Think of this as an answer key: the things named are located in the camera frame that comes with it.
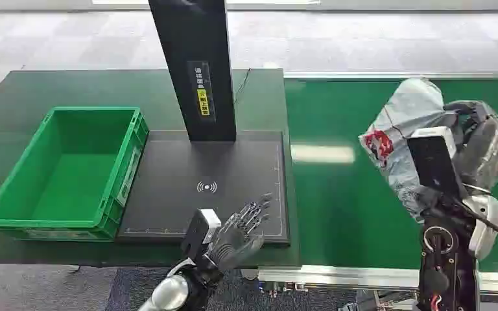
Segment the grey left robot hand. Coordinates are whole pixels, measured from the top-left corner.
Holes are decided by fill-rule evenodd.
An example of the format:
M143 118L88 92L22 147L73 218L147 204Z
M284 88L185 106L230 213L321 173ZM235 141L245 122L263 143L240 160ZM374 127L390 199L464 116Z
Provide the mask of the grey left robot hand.
M261 248L264 233L259 226L269 219L267 209L272 199L269 192L247 203L233 213L213 237L206 256L219 271L238 267Z

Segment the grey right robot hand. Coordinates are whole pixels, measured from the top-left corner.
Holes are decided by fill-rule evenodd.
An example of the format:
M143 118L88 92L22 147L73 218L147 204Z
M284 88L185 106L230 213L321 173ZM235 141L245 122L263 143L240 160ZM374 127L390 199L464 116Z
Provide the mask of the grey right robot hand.
M454 113L454 165L463 184L490 192L498 183L498 113L481 100L455 100L444 106Z

